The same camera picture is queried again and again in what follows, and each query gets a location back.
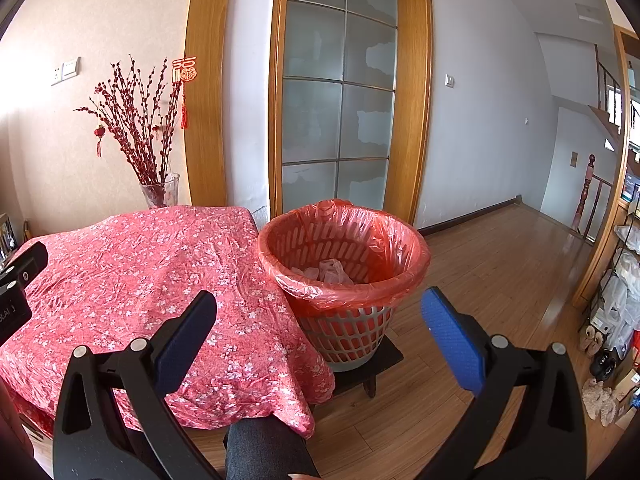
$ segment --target basket rim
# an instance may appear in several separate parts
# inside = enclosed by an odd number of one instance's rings
[[[289,280],[293,280],[294,282],[301,283],[305,285],[305,288],[322,288],[323,293],[320,296],[333,296],[334,294],[340,294],[344,297],[344,300],[340,300],[337,302],[338,304],[342,303],[351,303],[351,301],[356,301],[359,303],[363,296],[366,296],[365,303],[371,303],[371,301],[376,301],[377,298],[388,298],[389,296],[398,294],[399,292],[403,292],[407,289],[411,289],[413,286],[418,285],[417,283],[413,283],[418,274],[417,271],[421,270],[424,267],[428,267],[431,262],[431,251],[429,246],[424,239],[424,237],[418,232],[418,230],[405,222],[404,220],[398,218],[397,216],[392,215],[391,213],[385,211],[378,211],[376,209],[370,209],[368,207],[356,206],[356,205],[348,205],[346,203],[339,204],[339,207],[361,210],[366,212],[371,212],[376,216],[380,216],[390,220],[395,224],[400,224],[406,229],[408,229],[416,239],[418,240],[418,244],[420,245],[420,257],[417,261],[415,261],[410,269],[415,269],[414,272],[411,270],[405,270],[398,274],[397,276],[393,276],[387,280],[383,280],[381,282],[372,282],[372,283],[359,283],[355,285],[337,285],[333,283],[325,283],[320,282],[319,280],[310,280],[305,276],[300,276],[299,274],[293,272],[289,267],[286,267],[277,257],[271,252],[268,247],[268,238],[271,232],[277,228],[280,224],[287,221],[292,216],[297,216],[298,212],[303,210],[313,210],[317,208],[315,204],[309,204],[302,206],[297,209],[293,209],[287,213],[277,216],[270,222],[268,222],[265,227],[262,228],[260,233],[258,234],[258,256],[265,267],[265,270],[271,274],[272,272],[276,272],[281,274],[285,278]],[[290,290],[290,288],[283,282],[282,279],[276,279],[278,284],[284,288],[286,292],[291,294],[296,298],[309,299],[313,300],[314,298],[306,298],[305,296],[298,296],[295,291]]]

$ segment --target glass vase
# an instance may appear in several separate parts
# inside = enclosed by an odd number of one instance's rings
[[[178,183],[180,175],[167,173],[164,184],[140,184],[149,209],[178,205]]]

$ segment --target covered table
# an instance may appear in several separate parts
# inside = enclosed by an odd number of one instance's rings
[[[51,435],[76,346],[98,353],[150,338],[205,289],[218,319],[180,389],[166,398],[177,420],[212,430],[273,413],[311,436],[308,403],[331,397],[334,376],[265,274],[256,239],[246,209],[192,206],[36,238],[49,265],[27,288],[33,317],[0,348],[0,376],[18,410]],[[116,400],[125,423],[137,428],[126,395],[116,391]]]

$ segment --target person's leg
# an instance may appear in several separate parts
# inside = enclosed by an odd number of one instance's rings
[[[290,480],[290,473],[320,476],[305,439],[273,415],[231,425],[225,465],[226,480]]]

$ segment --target laundry basket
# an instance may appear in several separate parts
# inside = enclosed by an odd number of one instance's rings
[[[337,372],[371,359],[394,307],[420,284],[431,259],[409,224],[343,200],[273,219],[258,236],[258,256],[309,341]],[[330,258],[340,260],[354,285],[318,282],[291,270]]]

